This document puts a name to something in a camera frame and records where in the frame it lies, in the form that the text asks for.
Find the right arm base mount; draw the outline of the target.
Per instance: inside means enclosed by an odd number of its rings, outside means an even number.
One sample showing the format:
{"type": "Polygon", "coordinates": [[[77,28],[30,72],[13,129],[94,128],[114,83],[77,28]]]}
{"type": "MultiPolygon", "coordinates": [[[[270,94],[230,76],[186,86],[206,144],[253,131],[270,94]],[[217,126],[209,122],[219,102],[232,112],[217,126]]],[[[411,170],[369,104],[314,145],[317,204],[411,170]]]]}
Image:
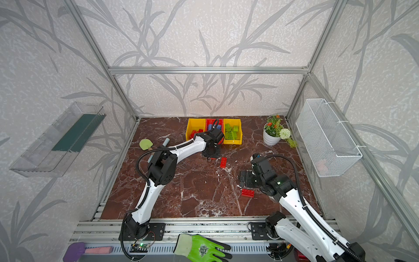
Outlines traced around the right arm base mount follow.
{"type": "Polygon", "coordinates": [[[249,222],[247,226],[252,235],[252,240],[254,241],[289,242],[281,238],[274,226],[267,224],[266,222],[249,222]]]}

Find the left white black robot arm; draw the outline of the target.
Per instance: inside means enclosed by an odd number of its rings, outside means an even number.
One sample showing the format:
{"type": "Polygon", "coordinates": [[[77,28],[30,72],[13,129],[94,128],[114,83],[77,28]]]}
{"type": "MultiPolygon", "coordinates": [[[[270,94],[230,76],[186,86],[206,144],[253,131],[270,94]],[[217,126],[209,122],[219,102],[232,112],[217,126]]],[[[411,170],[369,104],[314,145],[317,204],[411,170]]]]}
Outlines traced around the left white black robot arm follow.
{"type": "Polygon", "coordinates": [[[196,153],[201,153],[206,158],[219,157],[219,143],[223,139],[222,131],[213,127],[209,131],[195,134],[193,139],[182,144],[151,150],[153,156],[146,174],[140,170],[140,162],[147,153],[141,155],[136,162],[136,171],[146,181],[146,185],[136,208],[125,213],[118,239],[123,242],[145,238],[149,232],[148,225],[155,203],[164,186],[175,177],[177,164],[196,153]]]}

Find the blue lego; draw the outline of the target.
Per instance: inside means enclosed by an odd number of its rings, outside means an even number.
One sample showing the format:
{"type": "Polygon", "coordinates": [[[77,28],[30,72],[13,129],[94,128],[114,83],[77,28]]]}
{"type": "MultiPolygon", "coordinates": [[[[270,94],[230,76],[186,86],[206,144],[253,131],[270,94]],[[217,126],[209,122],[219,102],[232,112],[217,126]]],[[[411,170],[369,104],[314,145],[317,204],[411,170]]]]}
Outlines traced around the blue lego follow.
{"type": "MultiPolygon", "coordinates": [[[[207,130],[210,131],[212,128],[213,128],[213,124],[211,124],[211,123],[208,124],[207,130]]],[[[219,130],[222,130],[222,125],[219,123],[219,124],[217,124],[216,128],[219,129],[219,130]]]]}

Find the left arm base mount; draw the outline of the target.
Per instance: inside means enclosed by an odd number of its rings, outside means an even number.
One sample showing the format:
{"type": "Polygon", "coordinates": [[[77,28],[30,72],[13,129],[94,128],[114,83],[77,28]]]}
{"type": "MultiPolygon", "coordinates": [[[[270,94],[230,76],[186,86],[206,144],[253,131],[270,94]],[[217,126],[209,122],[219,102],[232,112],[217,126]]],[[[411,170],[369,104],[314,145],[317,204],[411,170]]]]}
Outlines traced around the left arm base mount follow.
{"type": "Polygon", "coordinates": [[[120,241],[161,241],[164,236],[165,226],[165,223],[150,223],[149,221],[140,224],[129,214],[122,222],[118,239],[120,241]]]}

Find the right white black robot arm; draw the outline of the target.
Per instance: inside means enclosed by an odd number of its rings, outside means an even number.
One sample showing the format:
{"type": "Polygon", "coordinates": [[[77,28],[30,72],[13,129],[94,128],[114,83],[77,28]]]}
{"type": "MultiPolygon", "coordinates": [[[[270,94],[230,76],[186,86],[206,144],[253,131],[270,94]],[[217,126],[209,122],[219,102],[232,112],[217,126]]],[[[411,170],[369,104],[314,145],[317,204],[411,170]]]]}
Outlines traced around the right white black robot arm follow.
{"type": "Polygon", "coordinates": [[[299,226],[277,211],[265,219],[268,235],[290,243],[311,262],[363,262],[366,258],[364,249],[337,233],[305,200],[294,160],[282,157],[293,167],[295,179],[292,180],[287,175],[277,174],[270,159],[271,156],[264,157],[258,153],[252,155],[252,168],[241,171],[240,184],[242,187],[257,188],[273,198],[299,226]]]}

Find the red lego studded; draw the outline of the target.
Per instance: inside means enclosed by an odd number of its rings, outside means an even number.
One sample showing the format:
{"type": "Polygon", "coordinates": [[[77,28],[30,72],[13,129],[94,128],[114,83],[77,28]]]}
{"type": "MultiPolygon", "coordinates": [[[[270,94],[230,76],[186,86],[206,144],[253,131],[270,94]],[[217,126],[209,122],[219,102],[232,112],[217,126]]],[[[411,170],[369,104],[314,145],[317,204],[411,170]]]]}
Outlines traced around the red lego studded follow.
{"type": "Polygon", "coordinates": [[[226,168],[226,167],[227,167],[227,158],[226,158],[226,157],[222,157],[222,158],[221,158],[220,167],[221,167],[222,169],[224,169],[224,168],[226,168]]]}

